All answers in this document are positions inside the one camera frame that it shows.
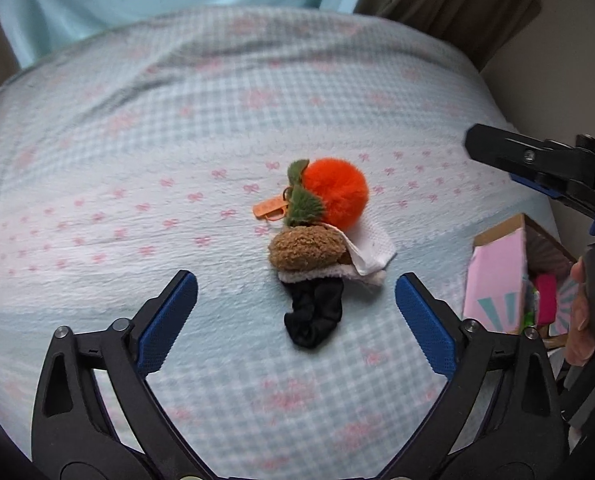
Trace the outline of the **person's right hand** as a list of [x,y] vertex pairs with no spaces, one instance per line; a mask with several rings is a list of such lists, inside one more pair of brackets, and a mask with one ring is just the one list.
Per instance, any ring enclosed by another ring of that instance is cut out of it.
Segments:
[[586,272],[583,258],[572,266],[571,278],[578,284],[572,304],[571,327],[564,357],[570,366],[584,366],[595,351],[595,336],[590,331],[590,307],[585,293]]

